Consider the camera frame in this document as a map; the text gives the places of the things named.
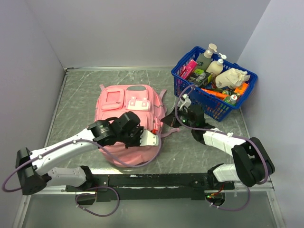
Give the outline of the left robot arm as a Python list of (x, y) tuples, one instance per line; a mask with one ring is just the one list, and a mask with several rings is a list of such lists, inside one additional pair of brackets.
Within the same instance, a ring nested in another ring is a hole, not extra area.
[(140, 126), (134, 112), (120, 117), (97, 120), (76, 135), (49, 147), (17, 152), (16, 170), (23, 195), (33, 195), (49, 186), (68, 185), (88, 191), (95, 185), (94, 176), (87, 166), (58, 168), (64, 160), (96, 149), (105, 149), (115, 143), (126, 148), (143, 146), (147, 130)]

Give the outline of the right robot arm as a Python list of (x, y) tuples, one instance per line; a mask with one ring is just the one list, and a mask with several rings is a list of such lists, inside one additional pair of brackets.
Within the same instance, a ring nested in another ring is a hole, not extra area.
[(217, 148), (233, 158), (232, 164), (219, 164), (209, 169), (207, 183), (212, 189), (218, 189), (228, 181), (239, 181), (252, 187), (262, 184), (275, 172), (275, 166), (258, 138), (248, 139), (223, 133), (206, 122), (199, 105), (177, 107), (161, 121), (173, 128), (189, 128), (196, 141)]

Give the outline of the pink school backpack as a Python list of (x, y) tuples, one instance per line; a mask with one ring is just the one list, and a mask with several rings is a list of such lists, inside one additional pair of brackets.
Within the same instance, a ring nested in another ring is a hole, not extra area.
[[(132, 111), (140, 118), (140, 126), (152, 133), (160, 133), (161, 138), (179, 132), (179, 128), (162, 133), (161, 119), (166, 116), (167, 108), (162, 99), (166, 90), (160, 93), (149, 85), (100, 85), (101, 93), (95, 106), (95, 121), (110, 117), (120, 117), (123, 113)], [(131, 167), (144, 165), (156, 158), (160, 147), (139, 146), (126, 148), (121, 142), (106, 146), (107, 154), (100, 149), (104, 157), (117, 167)]]

